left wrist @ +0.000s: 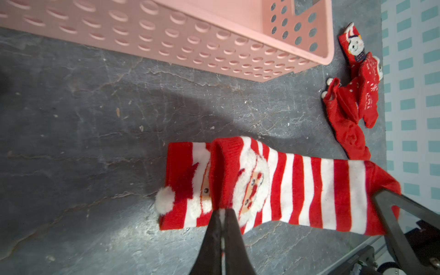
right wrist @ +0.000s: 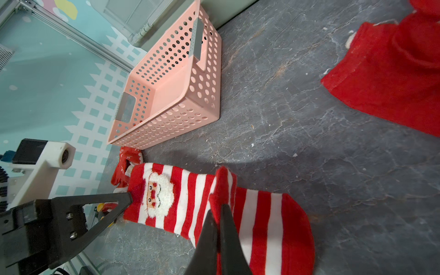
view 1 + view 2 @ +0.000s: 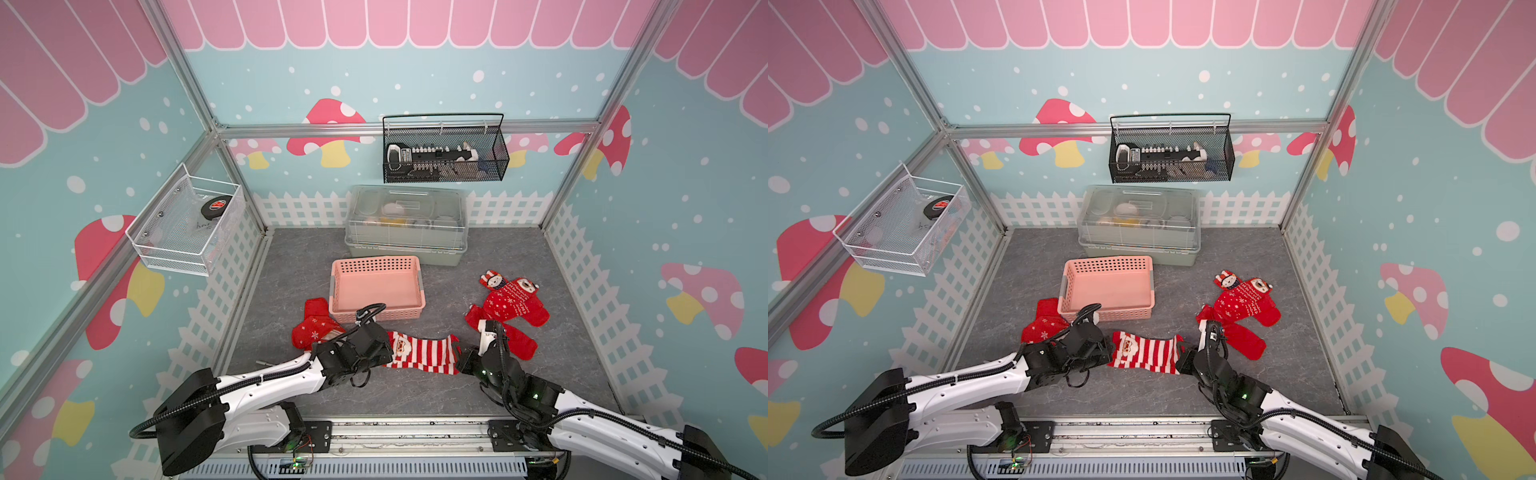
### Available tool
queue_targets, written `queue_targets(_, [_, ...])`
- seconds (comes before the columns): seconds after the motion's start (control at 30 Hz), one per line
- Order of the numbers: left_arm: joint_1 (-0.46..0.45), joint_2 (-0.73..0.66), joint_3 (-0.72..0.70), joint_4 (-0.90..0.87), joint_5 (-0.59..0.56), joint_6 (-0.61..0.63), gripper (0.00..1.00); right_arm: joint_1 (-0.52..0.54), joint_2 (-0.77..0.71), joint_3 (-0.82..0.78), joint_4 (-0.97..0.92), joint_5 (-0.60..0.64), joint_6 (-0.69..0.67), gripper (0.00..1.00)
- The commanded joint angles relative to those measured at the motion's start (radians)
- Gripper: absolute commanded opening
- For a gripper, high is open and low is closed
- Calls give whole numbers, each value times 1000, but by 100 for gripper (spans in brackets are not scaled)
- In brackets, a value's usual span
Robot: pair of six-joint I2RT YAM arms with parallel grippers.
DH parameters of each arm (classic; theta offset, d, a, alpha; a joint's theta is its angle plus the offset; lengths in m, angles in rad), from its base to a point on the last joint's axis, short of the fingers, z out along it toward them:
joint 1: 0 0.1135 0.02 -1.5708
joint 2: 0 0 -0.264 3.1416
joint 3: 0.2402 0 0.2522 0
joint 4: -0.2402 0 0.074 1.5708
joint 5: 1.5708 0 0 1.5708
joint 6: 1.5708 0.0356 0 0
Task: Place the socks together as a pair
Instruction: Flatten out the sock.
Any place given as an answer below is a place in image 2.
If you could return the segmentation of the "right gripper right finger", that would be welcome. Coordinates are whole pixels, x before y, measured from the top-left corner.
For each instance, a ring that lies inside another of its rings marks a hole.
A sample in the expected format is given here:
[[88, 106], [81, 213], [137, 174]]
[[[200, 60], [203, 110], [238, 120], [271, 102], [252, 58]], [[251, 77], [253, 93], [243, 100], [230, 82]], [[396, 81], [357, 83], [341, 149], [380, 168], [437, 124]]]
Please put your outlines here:
[[221, 270], [223, 275], [252, 275], [241, 247], [229, 205], [221, 207], [220, 220]]

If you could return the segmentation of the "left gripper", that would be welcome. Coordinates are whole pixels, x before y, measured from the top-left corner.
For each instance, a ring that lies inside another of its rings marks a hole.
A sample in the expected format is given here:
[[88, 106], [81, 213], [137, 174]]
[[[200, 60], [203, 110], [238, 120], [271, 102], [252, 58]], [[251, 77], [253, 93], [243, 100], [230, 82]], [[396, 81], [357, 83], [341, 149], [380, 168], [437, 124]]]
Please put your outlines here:
[[[89, 219], [85, 207], [100, 203], [116, 207], [102, 219]], [[39, 275], [48, 267], [59, 267], [89, 246], [131, 204], [131, 195], [123, 192], [38, 199], [1, 213], [1, 274]]]

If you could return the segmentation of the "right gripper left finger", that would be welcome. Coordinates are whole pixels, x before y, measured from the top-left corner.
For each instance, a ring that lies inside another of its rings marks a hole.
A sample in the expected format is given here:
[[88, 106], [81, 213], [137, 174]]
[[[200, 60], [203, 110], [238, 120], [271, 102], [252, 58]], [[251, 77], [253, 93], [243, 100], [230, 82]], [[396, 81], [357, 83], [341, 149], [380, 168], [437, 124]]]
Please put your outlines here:
[[217, 273], [218, 226], [212, 211], [207, 212], [205, 222], [194, 255], [185, 275], [216, 275]]

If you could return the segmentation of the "red white striped santa sock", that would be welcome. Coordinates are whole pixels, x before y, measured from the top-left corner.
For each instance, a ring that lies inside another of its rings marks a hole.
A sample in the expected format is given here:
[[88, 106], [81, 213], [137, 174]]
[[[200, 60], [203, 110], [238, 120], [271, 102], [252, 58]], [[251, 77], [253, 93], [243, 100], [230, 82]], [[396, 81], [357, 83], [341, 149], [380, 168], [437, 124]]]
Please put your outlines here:
[[207, 249], [200, 258], [207, 260], [209, 273], [225, 273], [233, 262], [241, 274], [314, 272], [314, 238], [300, 205], [288, 194], [239, 187], [226, 167], [210, 175], [144, 163], [134, 167], [128, 192], [132, 204], [124, 219]]

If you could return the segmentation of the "red snowflake santa sock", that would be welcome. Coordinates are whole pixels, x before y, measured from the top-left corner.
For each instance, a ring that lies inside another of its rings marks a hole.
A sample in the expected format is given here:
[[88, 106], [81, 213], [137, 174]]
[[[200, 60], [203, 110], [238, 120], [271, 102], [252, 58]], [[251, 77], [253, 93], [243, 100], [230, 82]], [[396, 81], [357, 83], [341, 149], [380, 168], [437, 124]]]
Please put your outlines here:
[[119, 162], [113, 173], [111, 184], [116, 188], [114, 193], [123, 193], [128, 190], [131, 173], [135, 166], [144, 163], [141, 150], [122, 147], [119, 151]]

